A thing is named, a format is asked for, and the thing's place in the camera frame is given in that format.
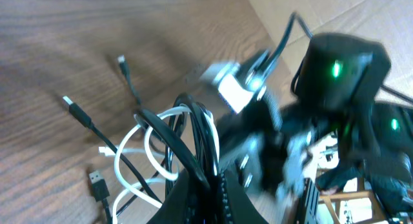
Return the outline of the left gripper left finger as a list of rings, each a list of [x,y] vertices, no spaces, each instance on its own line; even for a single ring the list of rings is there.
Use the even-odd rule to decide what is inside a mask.
[[[202,224],[202,189],[183,169],[161,208],[147,224]]]

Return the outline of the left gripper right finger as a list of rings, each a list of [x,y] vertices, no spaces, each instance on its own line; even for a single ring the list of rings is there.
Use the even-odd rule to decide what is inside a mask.
[[[217,186],[217,222],[222,224],[268,224],[256,210],[233,173],[224,171]]]

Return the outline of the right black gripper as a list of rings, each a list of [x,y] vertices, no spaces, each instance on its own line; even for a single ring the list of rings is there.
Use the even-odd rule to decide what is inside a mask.
[[[252,193],[270,192],[278,199],[300,197],[304,168],[312,160],[312,145],[339,126],[337,112],[299,102],[282,108],[256,101],[240,113],[216,121],[219,169],[231,174]]]

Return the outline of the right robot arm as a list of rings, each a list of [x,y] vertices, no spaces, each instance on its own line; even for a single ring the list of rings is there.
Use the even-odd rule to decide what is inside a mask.
[[[281,110],[262,99],[237,116],[219,120],[225,156],[256,140],[263,147],[259,172],[275,171],[287,159],[286,144],[311,128],[313,141],[338,132],[339,164],[319,176],[323,192],[337,192],[353,178],[365,178],[391,214],[412,211],[412,109],[374,101],[390,70],[384,46],[339,33],[314,35],[292,81],[297,101]]]

